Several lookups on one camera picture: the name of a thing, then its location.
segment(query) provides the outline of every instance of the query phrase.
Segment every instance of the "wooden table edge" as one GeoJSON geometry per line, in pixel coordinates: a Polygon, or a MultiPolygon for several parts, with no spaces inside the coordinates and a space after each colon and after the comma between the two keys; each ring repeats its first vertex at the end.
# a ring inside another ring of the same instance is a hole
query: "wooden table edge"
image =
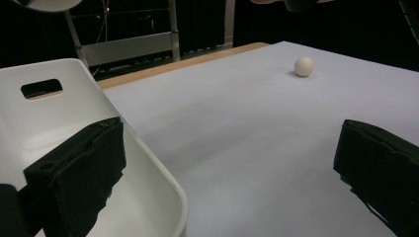
{"type": "Polygon", "coordinates": [[[157,66],[157,67],[153,67],[153,68],[149,68],[149,69],[145,69],[145,70],[141,70],[137,72],[132,72],[126,75],[109,78],[103,81],[99,81],[98,85],[100,88],[102,88],[102,90],[105,90],[111,87],[120,86],[122,84],[137,81],[143,78],[155,76],[158,74],[162,74],[165,72],[177,70],[180,68],[196,65],[196,64],[211,61],[211,60],[216,60],[219,58],[231,56],[231,55],[242,53],[245,51],[250,51],[250,50],[264,47],[267,45],[268,44],[264,42],[249,43],[249,44],[242,45],[239,47],[233,47],[230,49],[226,49],[226,50],[222,50],[222,51],[218,51],[214,53],[209,53],[202,56],[189,58],[186,60],[181,60],[181,61],[172,62],[169,64],[165,64],[165,65],[161,65],[161,66],[157,66]]]}

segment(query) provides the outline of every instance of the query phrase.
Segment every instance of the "black padded object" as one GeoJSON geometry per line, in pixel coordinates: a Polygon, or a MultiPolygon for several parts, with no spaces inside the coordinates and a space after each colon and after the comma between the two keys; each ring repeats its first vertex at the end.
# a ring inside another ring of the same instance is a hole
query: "black padded object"
{"type": "Polygon", "coordinates": [[[345,120],[334,169],[397,236],[419,236],[419,147],[377,126],[345,120]]]}
{"type": "Polygon", "coordinates": [[[0,184],[0,236],[32,236],[26,221],[15,187],[0,184]]]}
{"type": "Polygon", "coordinates": [[[47,236],[86,236],[112,187],[123,175],[126,157],[119,118],[95,122],[25,169],[27,210],[36,210],[47,236]]]}

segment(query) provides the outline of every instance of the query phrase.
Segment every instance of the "ball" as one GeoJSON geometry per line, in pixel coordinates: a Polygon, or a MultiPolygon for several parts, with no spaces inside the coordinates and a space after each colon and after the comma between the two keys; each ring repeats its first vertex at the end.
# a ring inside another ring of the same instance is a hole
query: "ball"
{"type": "Polygon", "coordinates": [[[293,65],[293,71],[300,77],[307,77],[314,70],[314,61],[309,57],[299,58],[293,65]]]}

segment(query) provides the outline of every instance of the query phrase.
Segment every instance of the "dark background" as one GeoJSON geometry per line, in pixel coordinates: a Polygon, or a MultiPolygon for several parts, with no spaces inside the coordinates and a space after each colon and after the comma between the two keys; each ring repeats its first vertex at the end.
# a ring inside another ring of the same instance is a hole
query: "dark background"
{"type": "MultiPolygon", "coordinates": [[[[225,0],[177,0],[176,7],[181,52],[224,44],[225,0]]],[[[111,0],[109,8],[108,40],[170,31],[167,0],[111,0]]],[[[71,9],[82,44],[98,40],[103,9],[101,0],[84,0],[71,9]]],[[[0,34],[0,68],[77,57],[63,13],[40,13],[0,0],[0,34]]],[[[102,32],[99,41],[104,40],[102,32]]]]}
{"type": "Polygon", "coordinates": [[[237,0],[234,46],[296,42],[419,71],[419,46],[397,0],[335,0],[298,13],[237,0]]]}
{"type": "MultiPolygon", "coordinates": [[[[166,0],[115,0],[117,10],[164,8],[166,0]]],[[[223,44],[225,0],[178,0],[181,50],[188,52],[223,44]]],[[[74,16],[101,14],[99,0],[84,0],[74,16]]],[[[141,36],[169,29],[167,12],[112,15],[109,40],[141,36]],[[154,28],[150,27],[153,19],[154,28]]],[[[84,43],[97,39],[102,20],[96,16],[74,20],[84,43]]],[[[76,57],[62,13],[46,14],[0,1],[0,68],[65,57],[76,57]]],[[[336,0],[291,13],[284,3],[235,3],[234,46],[282,40],[419,71],[419,46],[397,0],[336,0]]]]}

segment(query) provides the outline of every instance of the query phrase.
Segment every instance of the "white tablecloth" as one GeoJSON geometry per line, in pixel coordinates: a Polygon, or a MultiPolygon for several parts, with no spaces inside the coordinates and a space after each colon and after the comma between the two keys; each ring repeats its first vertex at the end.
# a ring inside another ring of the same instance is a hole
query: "white tablecloth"
{"type": "Polygon", "coordinates": [[[394,236],[333,159],[344,119],[419,145],[418,92],[417,72],[289,42],[105,91],[186,190],[190,237],[394,236]]]}

